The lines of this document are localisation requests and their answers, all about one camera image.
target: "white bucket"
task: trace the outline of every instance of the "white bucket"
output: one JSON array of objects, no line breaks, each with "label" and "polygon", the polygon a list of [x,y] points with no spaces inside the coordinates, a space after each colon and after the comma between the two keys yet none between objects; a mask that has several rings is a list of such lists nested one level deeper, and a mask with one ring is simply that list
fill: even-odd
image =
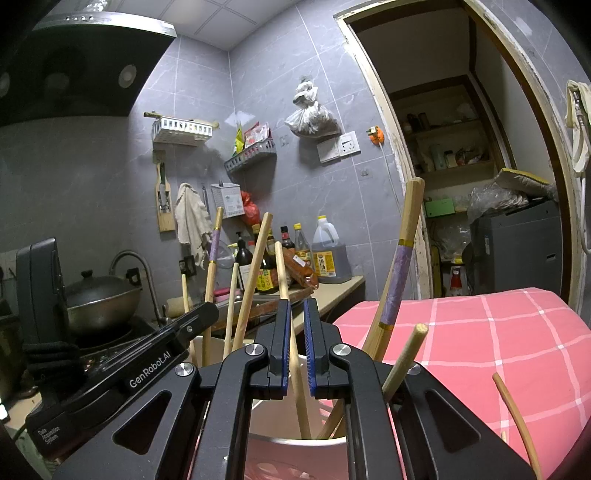
[{"label": "white bucket", "polygon": [[[201,357],[201,337],[197,337],[197,358]],[[222,361],[223,340],[212,338],[211,360]],[[306,357],[300,355],[300,369],[308,378]],[[310,396],[306,404],[312,437],[320,433],[331,406]],[[296,402],[291,382],[283,400],[255,400],[246,450],[245,480],[348,480],[347,443],[332,440],[301,440]]]}]

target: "purple wrapped stick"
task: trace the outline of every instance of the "purple wrapped stick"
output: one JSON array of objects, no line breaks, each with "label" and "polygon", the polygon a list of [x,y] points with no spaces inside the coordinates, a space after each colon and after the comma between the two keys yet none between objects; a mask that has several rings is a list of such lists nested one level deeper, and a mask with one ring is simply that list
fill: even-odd
[{"label": "purple wrapped stick", "polygon": [[400,302],[402,301],[402,294],[404,293],[404,286],[408,278],[408,269],[410,268],[410,260],[413,256],[413,248],[406,245],[398,245],[396,253],[394,254],[394,267],[392,269],[392,276],[394,277],[388,287],[388,294],[380,323],[394,326],[396,317],[400,310]]}]

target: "wooden dowel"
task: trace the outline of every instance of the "wooden dowel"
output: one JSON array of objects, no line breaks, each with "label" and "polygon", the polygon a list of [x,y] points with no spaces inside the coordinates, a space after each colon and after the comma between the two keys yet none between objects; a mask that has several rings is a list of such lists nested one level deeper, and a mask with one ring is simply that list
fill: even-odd
[{"label": "wooden dowel", "polygon": [[[275,242],[275,259],[277,262],[277,278],[279,279],[279,297],[283,300],[288,300],[290,294],[287,286],[287,276],[285,274],[285,262],[283,260],[281,242]],[[302,440],[310,440],[312,435],[310,433],[310,421],[308,419],[308,409],[306,406],[306,391],[304,389],[304,380],[300,369],[300,357],[297,353],[296,331],[294,330],[293,321],[290,321],[290,323],[290,373],[291,385],[295,396],[295,410],[297,411],[297,420],[300,425],[301,438]]]},{"label": "wooden dowel", "polygon": [[418,351],[423,344],[425,337],[429,333],[429,327],[424,323],[417,323],[414,326],[410,336],[400,356],[396,360],[396,363],[390,370],[390,373],[386,377],[386,381],[382,385],[382,393],[384,394],[384,400],[389,402],[396,393],[396,390],[402,384],[404,377],[408,370],[413,366],[414,359],[416,358]]},{"label": "wooden dowel", "polygon": [[517,430],[519,431],[519,435],[521,436],[521,440],[525,445],[525,451],[527,452],[527,456],[530,459],[530,465],[532,470],[535,473],[535,477],[537,480],[542,480],[542,470],[540,468],[540,461],[538,460],[538,454],[535,451],[534,442],[531,439],[530,431],[527,429],[527,425],[521,413],[519,413],[519,409],[517,408],[517,404],[511,397],[509,390],[507,389],[505,383],[503,382],[501,376],[498,373],[492,374],[492,379],[495,381],[496,389],[499,391],[503,402],[507,406],[507,410],[513,417],[513,421],[517,426]]},{"label": "wooden dowel", "polygon": [[246,332],[248,315],[251,312],[252,296],[255,292],[256,278],[258,277],[259,269],[261,268],[262,255],[265,252],[265,247],[267,245],[267,235],[269,235],[272,220],[273,215],[269,212],[262,216],[261,229],[259,230],[259,236],[256,240],[255,252],[252,256],[251,269],[248,273],[246,285],[244,285],[242,305],[240,305],[240,313],[238,314],[238,324],[236,325],[236,334],[234,335],[232,351],[241,348],[242,342],[244,342],[244,333]]},{"label": "wooden dowel", "polygon": [[[406,184],[404,210],[402,211],[400,234],[398,235],[398,248],[394,253],[390,273],[388,274],[374,321],[369,327],[368,335],[363,343],[363,351],[378,362],[384,359],[392,336],[392,330],[394,329],[394,322],[396,321],[396,316],[400,308],[402,292],[404,291],[404,285],[408,277],[408,266],[412,255],[414,236],[417,231],[418,218],[423,205],[424,190],[425,181],[423,179],[412,179]],[[317,437],[318,440],[328,439],[332,434],[332,430],[330,432],[328,430],[331,428],[334,430],[339,424],[340,418],[343,415],[342,403],[342,400],[337,400],[335,408],[333,408],[320,435]]]},{"label": "wooden dowel", "polygon": [[[183,309],[184,312],[187,313],[189,311],[189,294],[187,292],[187,276],[185,274],[181,275],[181,285],[183,286]],[[195,353],[194,341],[189,342],[189,356],[191,362],[197,365],[197,354]]]},{"label": "wooden dowel", "polygon": [[223,357],[232,351],[232,326],[234,319],[234,299],[236,297],[236,282],[238,281],[238,263],[234,262],[232,279],[230,280],[230,299],[228,300],[228,315],[226,316],[226,336],[223,340]]},{"label": "wooden dowel", "polygon": [[[223,207],[218,207],[216,212],[216,221],[213,225],[212,232],[212,248],[209,252],[209,266],[207,267],[207,280],[205,284],[205,301],[213,303],[213,290],[216,284],[216,260],[217,248],[220,241],[220,231],[222,229]],[[209,365],[209,352],[212,343],[212,328],[208,328],[203,332],[203,341],[201,344],[201,365],[206,367]]]}]

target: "hanging plastic bag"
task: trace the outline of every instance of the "hanging plastic bag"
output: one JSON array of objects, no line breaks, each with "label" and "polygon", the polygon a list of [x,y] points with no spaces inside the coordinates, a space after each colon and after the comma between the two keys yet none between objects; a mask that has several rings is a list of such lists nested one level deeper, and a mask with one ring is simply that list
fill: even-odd
[{"label": "hanging plastic bag", "polygon": [[251,200],[251,194],[240,191],[240,195],[242,195],[242,203],[244,205],[244,215],[242,215],[244,223],[249,226],[261,223],[261,212]]},{"label": "hanging plastic bag", "polygon": [[320,138],[340,132],[336,118],[316,100],[318,87],[305,80],[295,91],[293,102],[298,109],[285,120],[293,133],[303,138]]}]

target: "wooden shelf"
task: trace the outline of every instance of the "wooden shelf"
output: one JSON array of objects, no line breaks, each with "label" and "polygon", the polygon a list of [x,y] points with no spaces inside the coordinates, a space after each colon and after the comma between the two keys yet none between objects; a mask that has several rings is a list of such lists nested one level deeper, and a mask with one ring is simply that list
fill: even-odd
[{"label": "wooden shelf", "polygon": [[443,170],[429,171],[421,173],[418,176],[421,177],[425,182],[435,179],[444,179],[456,176],[484,176],[487,174],[492,178],[492,170],[495,168],[495,162],[492,160],[485,160],[469,165],[460,165],[458,167],[444,168]]},{"label": "wooden shelf", "polygon": [[423,138],[438,137],[440,135],[455,134],[464,130],[478,128],[482,125],[479,119],[467,120],[458,124],[443,125],[429,130],[423,130],[405,135],[407,140],[422,140]]}]

